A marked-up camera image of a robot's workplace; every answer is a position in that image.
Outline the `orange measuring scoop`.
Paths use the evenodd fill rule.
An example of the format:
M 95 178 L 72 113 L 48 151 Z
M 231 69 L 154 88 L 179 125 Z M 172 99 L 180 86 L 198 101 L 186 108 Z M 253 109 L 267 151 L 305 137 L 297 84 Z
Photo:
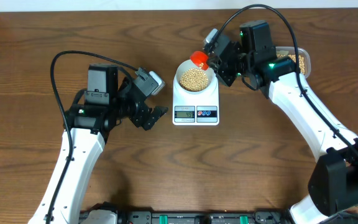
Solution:
M 209 68 L 207 64 L 208 59 L 209 57 L 202 51 L 195 51 L 190 56 L 190 60 L 202 70 L 207 70 Z

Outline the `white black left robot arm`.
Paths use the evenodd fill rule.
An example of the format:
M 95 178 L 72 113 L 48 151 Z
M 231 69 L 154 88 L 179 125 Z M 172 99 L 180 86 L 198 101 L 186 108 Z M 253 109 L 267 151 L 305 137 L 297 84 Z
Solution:
M 30 223 L 78 223 L 81 204 L 96 161 L 110 131 L 127 118 L 137 128 L 150 130 L 168 109 L 150 108 L 145 101 L 165 85 L 143 68 L 136 77 L 122 67 L 93 64 L 88 86 L 80 90 L 65 111 L 66 129 L 55 169 L 45 195 Z

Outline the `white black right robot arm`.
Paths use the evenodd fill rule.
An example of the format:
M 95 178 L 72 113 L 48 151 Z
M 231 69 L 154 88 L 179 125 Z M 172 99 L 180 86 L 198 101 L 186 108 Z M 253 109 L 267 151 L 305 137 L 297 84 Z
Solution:
M 296 57 L 278 56 L 265 21 L 240 26 L 240 41 L 213 30 L 204 42 L 208 65 L 231 86 L 237 77 L 277 105 L 304 137 L 316 160 L 308 195 L 289 210 L 293 223 L 328 223 L 358 205 L 358 136 L 322 103 Z

